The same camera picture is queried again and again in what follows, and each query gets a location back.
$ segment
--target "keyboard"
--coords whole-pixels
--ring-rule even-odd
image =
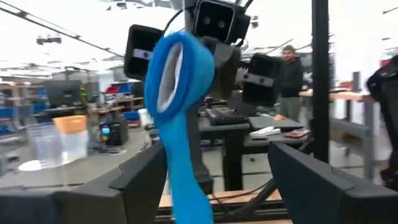
[[[247,117],[238,115],[228,108],[211,108],[205,110],[206,117],[211,125],[244,124],[248,122]]]

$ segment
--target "computer monitor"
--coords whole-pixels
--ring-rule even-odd
[[[67,106],[81,106],[81,81],[79,80],[50,80],[44,82],[47,98],[51,108]]]
[[[132,94],[134,97],[143,97],[144,96],[144,82],[134,82],[132,83]]]

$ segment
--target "dark jacket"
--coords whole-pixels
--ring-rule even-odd
[[[284,63],[282,76],[280,96],[283,98],[298,97],[303,87],[303,66],[299,57],[292,62]]]

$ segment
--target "metal pole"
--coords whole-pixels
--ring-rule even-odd
[[[329,8],[312,0],[314,157],[329,163]]]
[[[194,0],[184,0],[183,8],[190,7],[194,5]],[[193,29],[193,21],[189,12],[184,12],[185,16],[185,30],[191,32]],[[200,130],[198,127],[198,116],[197,112],[201,104],[203,103],[203,98],[194,103],[191,108],[187,111],[187,132],[188,141],[191,154],[193,175],[197,180],[199,186],[204,191],[205,194],[213,193],[213,179],[211,178],[210,172],[206,165],[203,163],[203,156],[200,146]]]

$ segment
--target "man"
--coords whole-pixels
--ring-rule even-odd
[[[300,58],[295,56],[295,49],[287,45],[283,49],[285,60],[282,67],[282,88],[280,90],[280,114],[294,121],[299,121],[301,98],[299,96],[303,85],[303,67]]]

